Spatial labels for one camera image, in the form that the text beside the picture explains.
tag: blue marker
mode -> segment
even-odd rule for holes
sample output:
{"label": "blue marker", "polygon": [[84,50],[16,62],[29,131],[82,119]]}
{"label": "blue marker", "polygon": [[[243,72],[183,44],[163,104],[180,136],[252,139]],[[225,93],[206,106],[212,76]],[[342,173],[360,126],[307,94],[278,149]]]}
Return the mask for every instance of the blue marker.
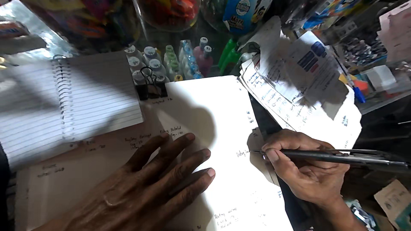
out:
{"label": "blue marker", "polygon": [[344,77],[348,82],[348,86],[350,86],[353,90],[354,90],[354,97],[356,99],[358,99],[358,101],[360,103],[365,103],[365,97],[363,95],[363,93],[361,92],[361,90],[356,87],[356,85],[354,84],[354,81],[351,79],[351,77],[345,72],[345,69],[342,67],[341,63],[338,61],[338,59],[336,57],[334,57],[335,60],[337,61],[339,67],[341,68],[342,72],[344,73]]}

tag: left hand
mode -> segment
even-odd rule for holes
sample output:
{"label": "left hand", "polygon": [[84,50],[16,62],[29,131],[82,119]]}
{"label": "left hand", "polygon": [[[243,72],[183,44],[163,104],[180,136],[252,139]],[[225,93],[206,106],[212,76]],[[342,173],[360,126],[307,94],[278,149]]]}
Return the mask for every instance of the left hand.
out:
{"label": "left hand", "polygon": [[161,174],[190,145],[192,133],[162,147],[147,165],[151,154],[170,139],[167,133],[151,138],[130,160],[92,189],[71,211],[53,219],[36,231],[158,231],[190,205],[211,184],[215,171],[201,172],[192,184],[176,195],[175,187],[204,161],[211,152],[203,149],[177,164],[165,176]]}

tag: glass jar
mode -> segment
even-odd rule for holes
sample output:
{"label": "glass jar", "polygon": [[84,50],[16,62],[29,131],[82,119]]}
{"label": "glass jar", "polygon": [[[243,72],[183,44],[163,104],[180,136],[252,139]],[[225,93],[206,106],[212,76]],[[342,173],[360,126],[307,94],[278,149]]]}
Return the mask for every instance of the glass jar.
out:
{"label": "glass jar", "polygon": [[81,54],[120,51],[140,36],[132,0],[21,0]]}
{"label": "glass jar", "polygon": [[192,27],[200,0],[138,0],[143,19],[159,30],[181,32]]}

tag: green plastic item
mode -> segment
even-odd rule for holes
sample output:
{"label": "green plastic item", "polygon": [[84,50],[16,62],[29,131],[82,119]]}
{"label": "green plastic item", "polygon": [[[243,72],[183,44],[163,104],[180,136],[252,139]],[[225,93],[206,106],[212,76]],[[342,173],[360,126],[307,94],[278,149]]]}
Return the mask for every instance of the green plastic item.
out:
{"label": "green plastic item", "polygon": [[239,45],[236,44],[234,48],[231,49],[230,53],[227,55],[226,59],[223,62],[223,65],[220,67],[220,74],[227,75],[234,68],[236,63],[241,57],[241,52],[237,52]]}
{"label": "green plastic item", "polygon": [[218,67],[221,70],[221,67],[223,66],[223,63],[227,56],[229,55],[230,51],[237,45],[237,42],[235,42],[233,39],[230,39],[226,46],[224,47],[223,53],[220,56],[220,60],[218,61]]}

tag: black binder clip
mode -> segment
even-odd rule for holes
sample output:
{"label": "black binder clip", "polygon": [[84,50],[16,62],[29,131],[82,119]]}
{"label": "black binder clip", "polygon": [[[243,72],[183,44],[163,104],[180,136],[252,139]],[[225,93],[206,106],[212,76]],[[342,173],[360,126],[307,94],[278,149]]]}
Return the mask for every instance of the black binder clip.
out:
{"label": "black binder clip", "polygon": [[[144,69],[150,70],[149,76],[144,74]],[[144,76],[145,80],[145,84],[135,85],[140,100],[158,99],[168,96],[165,83],[156,83],[157,76],[153,74],[151,68],[143,67],[140,72]]]}

